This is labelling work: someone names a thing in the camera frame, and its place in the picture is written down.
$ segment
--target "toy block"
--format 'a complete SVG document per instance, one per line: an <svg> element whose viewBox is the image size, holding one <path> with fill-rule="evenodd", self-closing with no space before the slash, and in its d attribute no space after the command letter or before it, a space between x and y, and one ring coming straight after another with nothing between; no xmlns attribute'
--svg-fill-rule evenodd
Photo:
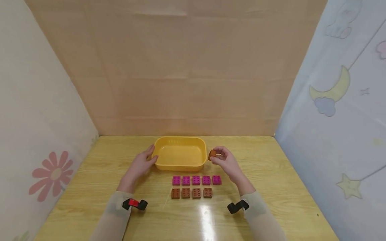
<svg viewBox="0 0 386 241"><path fill-rule="evenodd" d="M190 185L190 177L182 177L182 186L189 186Z"/></svg>
<svg viewBox="0 0 386 241"><path fill-rule="evenodd" d="M202 176L202 185L210 185L210 177Z"/></svg>
<svg viewBox="0 0 386 241"><path fill-rule="evenodd" d="M171 198L172 199L179 199L179 188L172 188Z"/></svg>
<svg viewBox="0 0 386 241"><path fill-rule="evenodd" d="M192 184L199 185L200 184L200 176L192 176Z"/></svg>
<svg viewBox="0 0 386 241"><path fill-rule="evenodd" d="M220 185L221 184L221 177L219 175L213 175L212 176L212 183L213 183L213 185Z"/></svg>
<svg viewBox="0 0 386 241"><path fill-rule="evenodd" d="M215 150L210 150L208 160L210 161L210 157L215 157L217 155L217 152Z"/></svg>
<svg viewBox="0 0 386 241"><path fill-rule="evenodd" d="M212 189L204 188L203 195L204 195L204 198L212 198Z"/></svg>
<svg viewBox="0 0 386 241"><path fill-rule="evenodd" d="M173 180L171 183L173 184L173 186L181 185L181 177L180 176L173 176Z"/></svg>
<svg viewBox="0 0 386 241"><path fill-rule="evenodd" d="M190 198L190 188L182 188L182 198Z"/></svg>
<svg viewBox="0 0 386 241"><path fill-rule="evenodd" d="M193 188L192 196L193 196L193 199L201 198L201 189Z"/></svg>

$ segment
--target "pink lego brick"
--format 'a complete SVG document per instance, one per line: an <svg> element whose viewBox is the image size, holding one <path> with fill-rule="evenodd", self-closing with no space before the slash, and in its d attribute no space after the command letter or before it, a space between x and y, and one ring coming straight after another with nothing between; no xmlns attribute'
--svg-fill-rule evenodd
<svg viewBox="0 0 386 241"><path fill-rule="evenodd" d="M213 185L220 185L221 184L221 177L218 175L212 176L212 183Z"/></svg>
<svg viewBox="0 0 386 241"><path fill-rule="evenodd" d="M210 185L210 177L202 176L202 185Z"/></svg>
<svg viewBox="0 0 386 241"><path fill-rule="evenodd" d="M173 186L181 185L181 177L180 176L173 176L172 184L173 184Z"/></svg>
<svg viewBox="0 0 386 241"><path fill-rule="evenodd" d="M190 177L182 177L182 186L190 185Z"/></svg>
<svg viewBox="0 0 386 241"><path fill-rule="evenodd" d="M200 184L200 176L192 176L192 184L199 185Z"/></svg>

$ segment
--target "brown lego brick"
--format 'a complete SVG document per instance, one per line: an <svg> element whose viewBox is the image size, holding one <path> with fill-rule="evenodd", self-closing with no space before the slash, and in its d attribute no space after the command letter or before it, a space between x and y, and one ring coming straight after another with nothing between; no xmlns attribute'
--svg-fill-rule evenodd
<svg viewBox="0 0 386 241"><path fill-rule="evenodd" d="M193 188L192 196L193 196L193 199L201 198L201 189L200 188Z"/></svg>
<svg viewBox="0 0 386 241"><path fill-rule="evenodd" d="M172 199L179 199L179 188L172 188L171 198Z"/></svg>
<svg viewBox="0 0 386 241"><path fill-rule="evenodd" d="M204 197L205 198L212 198L212 189L211 188L204 188Z"/></svg>
<svg viewBox="0 0 386 241"><path fill-rule="evenodd" d="M210 150L208 160L210 161L210 157L215 157L217 155L217 152L215 150Z"/></svg>
<svg viewBox="0 0 386 241"><path fill-rule="evenodd" d="M190 188L182 188L182 198L190 198Z"/></svg>

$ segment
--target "yellow star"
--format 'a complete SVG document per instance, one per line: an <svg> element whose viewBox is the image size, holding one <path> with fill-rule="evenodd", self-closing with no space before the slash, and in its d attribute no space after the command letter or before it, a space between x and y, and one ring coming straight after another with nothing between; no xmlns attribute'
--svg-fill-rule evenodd
<svg viewBox="0 0 386 241"><path fill-rule="evenodd" d="M382 139L378 139L378 138L373 138L372 139L372 143L373 143L373 145L380 146L380 145L383 144L383 140Z"/></svg>
<svg viewBox="0 0 386 241"><path fill-rule="evenodd" d="M359 185L361 181L359 180L351 180L346 174L342 173L342 181L338 182L337 185L344 192L344 197L346 199L351 196L356 196L357 198L362 198L361 193L359 192Z"/></svg>

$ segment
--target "crescent moon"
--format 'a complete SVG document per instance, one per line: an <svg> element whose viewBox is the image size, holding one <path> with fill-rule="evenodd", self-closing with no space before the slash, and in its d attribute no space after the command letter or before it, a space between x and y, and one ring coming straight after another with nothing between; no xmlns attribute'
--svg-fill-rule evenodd
<svg viewBox="0 0 386 241"><path fill-rule="evenodd" d="M337 102L345 95L345 93L347 92L347 89L349 88L349 85L350 85L349 70L346 67L342 66L339 80L334 85L334 87L332 87L328 91L321 92L321 91L317 91L314 87L310 85L310 96L313 100L315 100L316 98L327 97Z"/></svg>

